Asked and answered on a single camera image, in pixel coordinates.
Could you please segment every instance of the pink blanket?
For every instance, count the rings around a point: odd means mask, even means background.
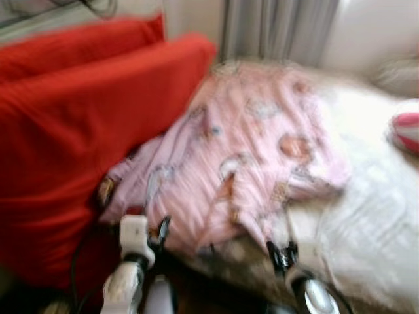
[[[169,131],[116,165],[100,220],[146,209],[172,216],[170,249],[194,253],[244,230],[265,248],[289,200],[330,196],[348,180],[319,99],[296,70],[241,64],[214,73]]]

